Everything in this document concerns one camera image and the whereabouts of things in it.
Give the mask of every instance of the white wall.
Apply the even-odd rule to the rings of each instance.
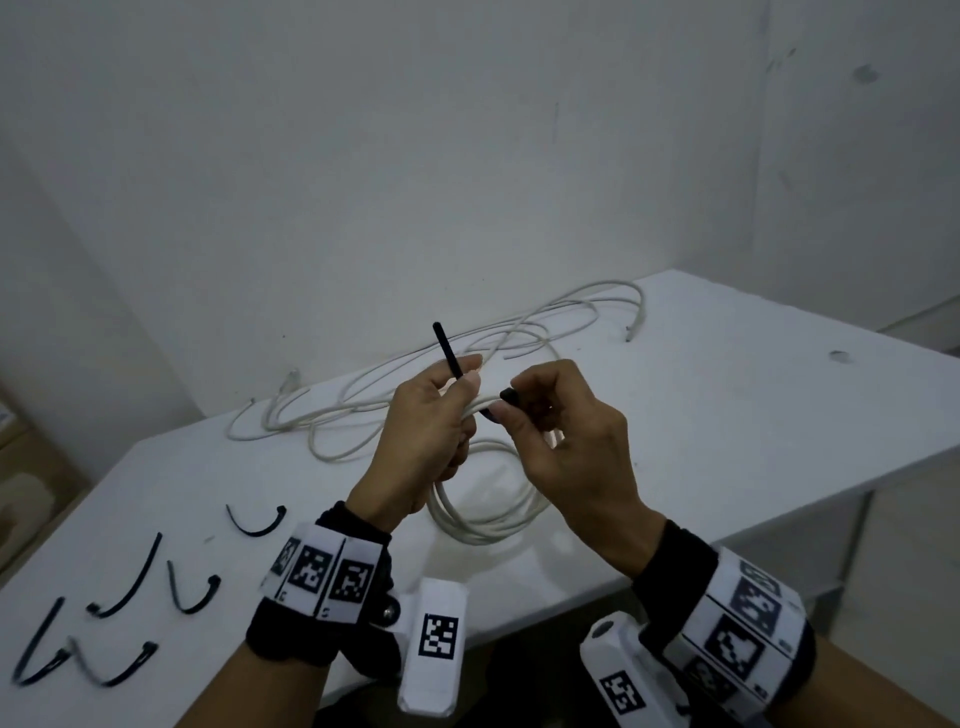
[[[200,417],[2,136],[0,381],[94,482],[137,440]]]
[[[766,6],[7,3],[0,120],[209,413],[746,245]]]
[[[753,249],[686,270],[866,328],[960,294],[958,38],[953,0],[774,0]]]

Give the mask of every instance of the black and white square marker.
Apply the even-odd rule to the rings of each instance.
[[[333,555],[312,546],[304,546],[294,564],[287,584],[317,594],[324,583],[326,570],[330,568]]]
[[[341,559],[330,587],[331,599],[362,604],[373,575],[373,564]]]
[[[727,615],[720,618],[704,643],[704,650],[709,655],[744,681],[764,649],[759,637]]]
[[[736,685],[702,657],[693,658],[684,668],[684,675],[718,705],[736,693]]]
[[[615,707],[617,713],[621,716],[631,711],[637,711],[645,708],[646,703],[640,697],[640,692],[630,679],[630,675],[625,670],[615,672],[613,675],[602,677],[598,681],[600,688],[607,694],[610,702]]]
[[[420,630],[419,654],[424,657],[440,657],[452,660],[457,644],[456,617],[423,615],[423,628]]]
[[[731,610],[767,637],[773,637],[780,616],[780,603],[753,582],[740,579],[730,600]]]
[[[287,564],[290,563],[290,559],[292,559],[294,557],[294,553],[297,552],[297,546],[299,545],[300,539],[287,539],[287,543],[283,545],[283,550],[280,552],[280,555],[277,556],[276,561],[274,561],[274,565],[270,567],[270,571],[275,573],[277,576],[282,576],[287,570]]]
[[[740,560],[740,573],[748,579],[753,579],[763,589],[767,590],[773,596],[780,596],[780,582],[766,571],[762,571],[750,562]]]

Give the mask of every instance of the white table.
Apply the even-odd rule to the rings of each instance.
[[[598,397],[627,415],[646,501],[708,541],[876,487],[960,446],[960,361],[675,271],[640,283],[648,316],[634,342],[622,340],[627,308],[605,306],[597,324],[559,348],[578,361]],[[848,352],[849,362],[831,359],[835,350]],[[492,362],[483,391],[498,391],[536,359]],[[332,401],[344,379],[315,387],[306,404]],[[144,641],[160,645],[112,690],[89,685],[72,661],[30,688],[5,683],[5,726],[173,725],[242,639],[256,585],[290,529],[345,497],[368,462],[321,464],[303,433],[229,442],[228,419],[139,443],[0,592],[0,661],[8,674],[60,595],[66,605],[31,669],[66,635],[78,636],[106,675],[126,667]],[[245,417],[241,427],[252,431],[253,420]],[[324,443],[336,449],[355,437],[345,430]],[[509,460],[485,454],[449,490],[462,503],[482,504],[495,496],[496,480],[518,473]],[[229,523],[225,503],[248,527],[269,523],[280,504],[290,514],[273,534],[250,539]],[[88,602],[109,605],[126,592],[158,530],[159,554],[133,601],[109,619],[89,617]],[[423,511],[397,530],[391,551],[401,592],[424,575],[469,585],[471,643],[624,584],[552,509],[489,547],[451,541]],[[168,558],[185,603],[205,592],[211,573],[223,577],[198,615],[174,609]],[[338,663],[328,693],[356,680]]]

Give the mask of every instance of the forearm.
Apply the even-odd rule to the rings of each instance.
[[[177,728],[307,728],[328,670],[298,660],[262,660],[242,643]]]
[[[777,728],[825,724],[850,728],[948,728],[953,723],[827,640],[817,638],[817,664],[796,697],[767,712]]]

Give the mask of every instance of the gray patch on wall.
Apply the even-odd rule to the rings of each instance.
[[[874,71],[874,68],[869,63],[864,63],[863,65],[858,65],[851,73],[853,80],[858,84],[869,85],[874,81],[880,78],[880,74]]]

